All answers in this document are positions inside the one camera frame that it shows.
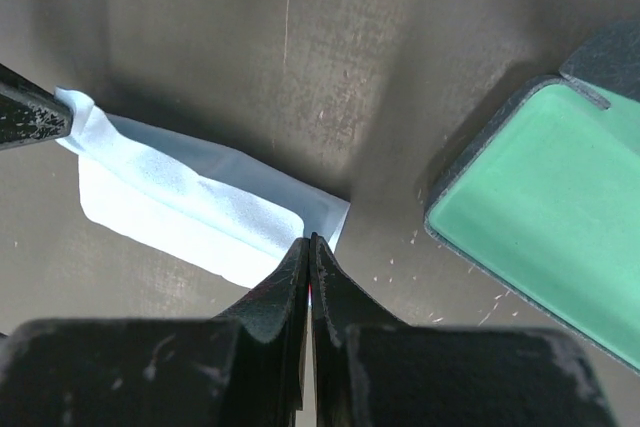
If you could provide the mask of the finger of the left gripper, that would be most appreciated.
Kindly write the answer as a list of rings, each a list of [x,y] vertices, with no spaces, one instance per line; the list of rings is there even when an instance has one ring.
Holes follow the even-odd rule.
[[[0,67],[2,150],[66,137],[73,113],[54,96],[8,67]]]

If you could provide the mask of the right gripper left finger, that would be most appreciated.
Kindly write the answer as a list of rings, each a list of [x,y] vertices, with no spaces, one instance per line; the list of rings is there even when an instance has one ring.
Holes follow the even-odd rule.
[[[1,342],[5,426],[291,426],[309,243],[211,318],[31,321]]]

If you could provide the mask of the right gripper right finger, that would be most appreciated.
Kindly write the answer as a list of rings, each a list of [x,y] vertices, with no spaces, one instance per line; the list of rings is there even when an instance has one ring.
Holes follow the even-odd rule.
[[[411,326],[309,242],[321,426],[611,426],[579,345],[549,329]]]

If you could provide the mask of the blue grey glasses case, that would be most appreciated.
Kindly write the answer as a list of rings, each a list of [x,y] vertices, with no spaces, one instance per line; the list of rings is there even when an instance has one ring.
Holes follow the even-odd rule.
[[[639,24],[602,28],[496,111],[425,202],[436,240],[639,365]]]

